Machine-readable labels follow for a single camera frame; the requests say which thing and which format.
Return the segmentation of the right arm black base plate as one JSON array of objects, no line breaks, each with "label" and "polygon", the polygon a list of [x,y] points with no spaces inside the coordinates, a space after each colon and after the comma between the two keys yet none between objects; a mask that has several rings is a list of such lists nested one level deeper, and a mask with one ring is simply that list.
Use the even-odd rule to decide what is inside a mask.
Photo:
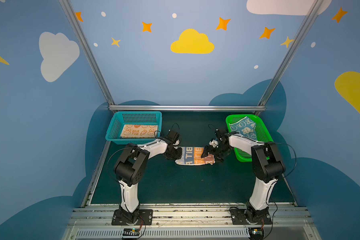
[{"label": "right arm black base plate", "polygon": [[271,225],[273,223],[269,208],[257,211],[252,208],[231,207],[229,212],[233,225]]}]

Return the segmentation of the orange bunny pattern towel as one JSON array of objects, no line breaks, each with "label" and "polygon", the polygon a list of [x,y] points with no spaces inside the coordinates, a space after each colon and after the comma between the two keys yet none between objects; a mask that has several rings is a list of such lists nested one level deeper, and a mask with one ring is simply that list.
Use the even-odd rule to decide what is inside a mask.
[{"label": "orange bunny pattern towel", "polygon": [[124,125],[122,139],[150,139],[155,137],[158,125]]}]

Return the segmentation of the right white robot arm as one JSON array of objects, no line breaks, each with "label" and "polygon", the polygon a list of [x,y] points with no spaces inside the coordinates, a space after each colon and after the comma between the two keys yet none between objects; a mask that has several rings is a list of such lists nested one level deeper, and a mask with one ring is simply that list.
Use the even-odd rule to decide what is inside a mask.
[{"label": "right white robot arm", "polygon": [[247,203],[246,218],[249,222],[266,218],[272,191],[286,171],[277,143],[258,142],[237,131],[227,133],[216,130],[215,135],[216,138],[204,147],[201,158],[213,155],[222,162],[225,152],[231,149],[239,149],[251,155],[256,180]]}]

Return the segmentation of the teal pattern towel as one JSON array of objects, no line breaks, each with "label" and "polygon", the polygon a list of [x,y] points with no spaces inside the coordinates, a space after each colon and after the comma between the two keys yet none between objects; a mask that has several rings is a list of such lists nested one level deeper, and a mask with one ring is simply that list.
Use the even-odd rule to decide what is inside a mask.
[{"label": "teal pattern towel", "polygon": [[249,117],[245,117],[236,123],[229,124],[229,129],[232,132],[240,133],[242,136],[246,138],[255,141],[258,139],[256,133],[256,123]]}]

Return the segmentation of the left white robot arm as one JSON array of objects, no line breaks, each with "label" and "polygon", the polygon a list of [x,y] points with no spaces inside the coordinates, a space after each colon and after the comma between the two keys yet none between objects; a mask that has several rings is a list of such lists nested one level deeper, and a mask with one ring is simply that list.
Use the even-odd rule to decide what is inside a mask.
[{"label": "left white robot arm", "polygon": [[178,160],[182,157],[180,134],[169,131],[165,137],[157,137],[144,145],[130,143],[118,158],[114,172],[121,186],[121,211],[126,215],[134,215],[138,211],[138,183],[144,175],[148,160],[163,155],[167,160]]}]

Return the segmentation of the green plastic basket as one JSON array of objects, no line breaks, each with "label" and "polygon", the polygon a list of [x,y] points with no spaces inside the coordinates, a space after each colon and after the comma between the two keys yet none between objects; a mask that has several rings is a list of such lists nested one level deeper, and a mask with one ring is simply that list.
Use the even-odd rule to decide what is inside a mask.
[{"label": "green plastic basket", "polygon": [[229,132],[239,132],[258,142],[272,142],[273,139],[263,120],[252,114],[235,114],[226,117]]}]

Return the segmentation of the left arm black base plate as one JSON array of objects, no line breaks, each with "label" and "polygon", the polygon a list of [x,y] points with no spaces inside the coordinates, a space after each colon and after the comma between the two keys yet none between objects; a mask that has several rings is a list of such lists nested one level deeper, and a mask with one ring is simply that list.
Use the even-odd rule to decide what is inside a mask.
[{"label": "left arm black base plate", "polygon": [[153,210],[140,210],[136,209],[134,212],[129,213],[123,209],[115,210],[112,217],[112,226],[124,225],[147,225],[150,226],[153,220]]}]

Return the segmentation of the teal plastic basket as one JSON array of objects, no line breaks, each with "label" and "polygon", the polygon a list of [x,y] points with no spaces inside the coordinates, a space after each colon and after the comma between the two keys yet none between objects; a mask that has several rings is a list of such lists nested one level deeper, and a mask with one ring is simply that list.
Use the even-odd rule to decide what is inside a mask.
[{"label": "teal plastic basket", "polygon": [[106,140],[117,145],[149,143],[161,135],[162,113],[125,111],[113,115]]}]

